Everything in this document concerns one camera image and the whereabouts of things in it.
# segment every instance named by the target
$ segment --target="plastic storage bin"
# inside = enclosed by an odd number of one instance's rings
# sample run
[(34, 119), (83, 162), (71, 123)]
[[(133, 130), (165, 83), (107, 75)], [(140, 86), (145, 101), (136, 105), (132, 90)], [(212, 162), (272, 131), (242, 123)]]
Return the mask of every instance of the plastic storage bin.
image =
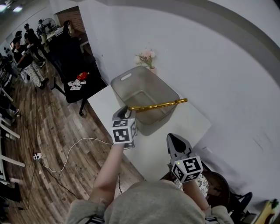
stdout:
[[(146, 106), (173, 100), (179, 96), (163, 80), (147, 68), (135, 67), (111, 81), (117, 99), (122, 106)], [(176, 105), (136, 114), (138, 130), (145, 136), (162, 127), (171, 117)]]

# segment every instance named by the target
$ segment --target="wooden floor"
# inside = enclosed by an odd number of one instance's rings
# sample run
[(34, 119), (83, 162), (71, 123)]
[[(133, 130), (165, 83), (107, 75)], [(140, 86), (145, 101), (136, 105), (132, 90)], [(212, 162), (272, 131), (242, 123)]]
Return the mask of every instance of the wooden floor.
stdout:
[[(50, 63), (46, 63), (42, 69), (42, 74), (49, 79), (55, 73)], [(43, 154), (45, 164), (51, 169), (60, 170), (66, 161), (68, 150), (79, 139), (92, 137), (109, 143), (109, 135), (88, 103), (83, 111), (84, 116), (80, 117), (78, 112), (81, 102), (68, 104), (57, 90), (50, 91), (46, 87), (35, 93), (32, 82), (25, 84), (22, 80), (17, 81), (14, 87), (14, 104), (20, 109), (21, 116), (16, 118), (12, 130), (20, 134), (21, 138), (5, 140), (5, 152), (8, 157), (24, 162), (26, 166), (23, 168), (5, 164), (10, 180), (20, 184), (22, 197), (20, 203), (9, 201), (9, 204), (29, 209), (21, 211), (8, 208), (9, 221), (17, 224), (64, 223), (70, 204), (76, 197), (61, 187), (39, 162), (33, 161), (34, 151)], [(88, 199), (109, 151), (109, 145), (95, 140), (83, 140), (70, 152), (65, 169), (52, 174), (77, 198)], [(141, 180), (143, 178), (136, 169), (129, 162), (123, 161), (120, 172), (121, 189), (126, 190)], [(119, 195), (118, 185), (115, 195)]]

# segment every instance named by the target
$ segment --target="power strip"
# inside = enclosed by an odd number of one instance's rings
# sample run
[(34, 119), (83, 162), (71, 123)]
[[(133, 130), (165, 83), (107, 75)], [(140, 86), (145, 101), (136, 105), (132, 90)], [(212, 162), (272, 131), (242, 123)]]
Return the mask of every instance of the power strip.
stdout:
[(34, 159), (34, 160), (36, 160), (36, 159), (42, 159), (42, 153), (40, 153), (40, 152), (37, 153), (37, 154), (35, 153), (34, 156), (33, 156), (33, 159)]

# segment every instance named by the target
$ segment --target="fan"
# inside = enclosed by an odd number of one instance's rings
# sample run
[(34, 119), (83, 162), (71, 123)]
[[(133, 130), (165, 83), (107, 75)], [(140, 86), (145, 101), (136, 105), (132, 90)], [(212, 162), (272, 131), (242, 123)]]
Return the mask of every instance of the fan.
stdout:
[(51, 18), (47, 18), (45, 20), (43, 20), (43, 22), (41, 24), (39, 24), (38, 30), (41, 31), (43, 34), (50, 34), (52, 31), (54, 31), (56, 28), (56, 23), (53, 19)]

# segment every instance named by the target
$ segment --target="ceiling light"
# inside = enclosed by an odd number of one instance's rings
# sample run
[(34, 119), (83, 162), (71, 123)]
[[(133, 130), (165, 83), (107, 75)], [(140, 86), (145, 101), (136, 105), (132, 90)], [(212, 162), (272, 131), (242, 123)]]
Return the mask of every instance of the ceiling light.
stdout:
[(13, 10), (13, 12), (19, 12), (19, 11), (21, 11), (22, 10), (22, 7), (16, 7), (14, 10)]
[(0, 5), (0, 12), (3, 12), (7, 8), (7, 5)]

